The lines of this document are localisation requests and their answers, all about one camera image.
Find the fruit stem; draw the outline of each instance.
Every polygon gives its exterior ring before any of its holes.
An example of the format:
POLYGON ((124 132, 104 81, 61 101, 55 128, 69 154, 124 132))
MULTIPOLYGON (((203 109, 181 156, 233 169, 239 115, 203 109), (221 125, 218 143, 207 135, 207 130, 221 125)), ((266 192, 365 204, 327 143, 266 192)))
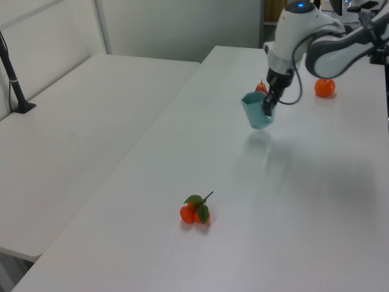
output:
POLYGON ((207 196, 204 198, 203 201, 206 202, 206 201, 207 201, 207 198, 209 198, 209 196, 212 195, 212 194, 213 194, 213 191, 212 191, 209 195, 207 195, 207 196))

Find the floor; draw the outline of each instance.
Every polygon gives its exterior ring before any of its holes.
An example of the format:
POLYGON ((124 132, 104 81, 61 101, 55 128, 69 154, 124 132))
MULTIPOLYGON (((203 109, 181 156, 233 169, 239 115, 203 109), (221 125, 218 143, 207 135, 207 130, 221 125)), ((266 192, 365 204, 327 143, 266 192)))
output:
POLYGON ((32 263, 0 252, 0 292, 11 292, 32 263))

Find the green leaf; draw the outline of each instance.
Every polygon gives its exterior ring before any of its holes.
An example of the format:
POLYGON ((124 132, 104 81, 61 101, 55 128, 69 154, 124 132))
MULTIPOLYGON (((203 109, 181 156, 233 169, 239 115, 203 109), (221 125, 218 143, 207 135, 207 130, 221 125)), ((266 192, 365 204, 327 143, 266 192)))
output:
POLYGON ((206 222, 208 221, 208 217, 209 217, 209 210, 208 210, 208 207, 206 205, 202 205, 199 209, 198 209, 198 214, 199 214, 199 219, 200 221, 202 222, 202 224, 206 224, 206 222))
POLYGON ((192 195, 192 196, 190 196, 189 198, 186 199, 184 204, 185 203, 197 203, 197 202, 201 202, 201 201, 202 201, 201 196, 199 196, 199 195, 192 195))

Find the white panel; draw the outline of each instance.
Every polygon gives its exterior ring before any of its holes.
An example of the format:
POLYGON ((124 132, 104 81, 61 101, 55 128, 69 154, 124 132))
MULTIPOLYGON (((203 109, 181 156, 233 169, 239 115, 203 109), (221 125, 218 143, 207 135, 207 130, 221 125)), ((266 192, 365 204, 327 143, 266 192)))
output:
POLYGON ((215 45, 258 47, 260 0, 96 0, 113 54, 199 61, 215 45))
MULTIPOLYGON (((2 32, 27 99, 37 95, 92 54, 104 52, 92 0, 57 1, 55 5, 22 19, 2 32)), ((2 119, 8 113, 8 106, 5 105, 8 77, 2 64, 0 73, 2 119)))
POLYGON ((0 0, 0 28, 14 19, 58 0, 0 0))

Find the fruit with leaves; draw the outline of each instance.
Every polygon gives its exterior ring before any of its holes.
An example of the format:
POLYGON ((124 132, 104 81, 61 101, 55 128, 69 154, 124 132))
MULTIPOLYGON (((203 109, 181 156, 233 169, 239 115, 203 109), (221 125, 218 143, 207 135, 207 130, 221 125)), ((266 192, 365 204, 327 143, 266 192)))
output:
POLYGON ((180 215, 182 221, 184 221, 187 224, 192 224, 195 221, 193 216, 193 211, 189 209, 188 206, 184 206, 180 209, 180 215))
POLYGON ((266 95, 268 95, 268 91, 267 91, 267 88, 266 88, 266 84, 262 82, 261 80, 261 83, 258 84, 255 88, 255 92, 257 91, 262 91, 263 93, 265 93, 266 95))
POLYGON ((201 196, 199 196, 199 195, 192 195, 189 198, 187 198, 184 202, 184 204, 187 204, 187 206, 184 206, 182 208, 187 208, 187 209, 192 211, 194 221, 196 221, 197 223, 200 223, 200 224, 206 224, 207 222, 209 222, 211 215, 210 215, 209 209, 205 205, 205 203, 207 202, 207 199, 209 198, 209 196, 212 194, 213 194, 213 192, 211 192, 204 199, 201 198, 201 196))

